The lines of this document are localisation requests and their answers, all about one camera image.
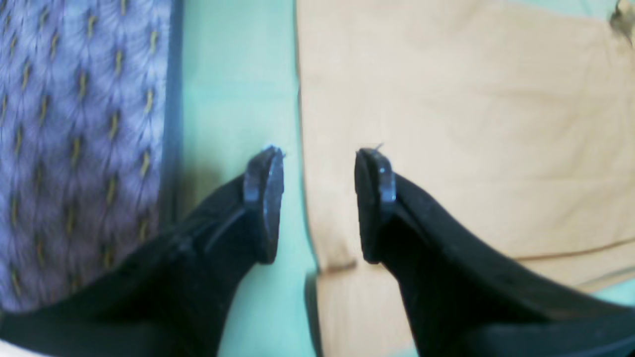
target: beige cloth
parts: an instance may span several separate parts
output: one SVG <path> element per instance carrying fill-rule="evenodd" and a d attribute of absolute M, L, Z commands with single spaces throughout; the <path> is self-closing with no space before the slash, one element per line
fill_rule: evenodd
<path fill-rule="evenodd" d="M 583 291 L 635 267 L 633 49 L 606 22 L 497 0 L 298 0 L 309 225 L 326 357 L 411 346 L 364 264 L 355 151 L 494 248 Z"/>

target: green surface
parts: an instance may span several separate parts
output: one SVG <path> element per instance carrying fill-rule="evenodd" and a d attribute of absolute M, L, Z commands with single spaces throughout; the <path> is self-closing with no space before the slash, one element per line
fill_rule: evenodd
<path fill-rule="evenodd" d="M 292 0 L 185 4 L 184 191 L 192 208 L 269 144 L 286 152 L 277 259 L 232 304 L 219 356 L 315 356 L 304 284 L 315 263 L 302 203 Z"/>

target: patterned fabric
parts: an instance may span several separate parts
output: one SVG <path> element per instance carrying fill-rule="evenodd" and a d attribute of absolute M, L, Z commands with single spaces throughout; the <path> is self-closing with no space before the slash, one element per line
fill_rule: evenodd
<path fill-rule="evenodd" d="M 0 304 L 95 280 L 158 225 L 170 0 L 0 0 Z"/>

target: mint green floor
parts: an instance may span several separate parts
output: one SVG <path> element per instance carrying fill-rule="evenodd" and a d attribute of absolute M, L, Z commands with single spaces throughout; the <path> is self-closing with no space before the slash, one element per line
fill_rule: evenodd
<path fill-rule="evenodd" d="M 525 0 L 573 16 L 606 18 L 614 0 Z M 286 151 L 275 264 L 244 279 L 222 357 L 313 357 L 304 304 L 315 271 L 302 202 L 293 0 L 188 0 L 184 36 L 184 189 L 192 208 L 275 144 Z M 600 297 L 635 304 L 635 281 Z M 404 351 L 400 357 L 416 356 Z"/>

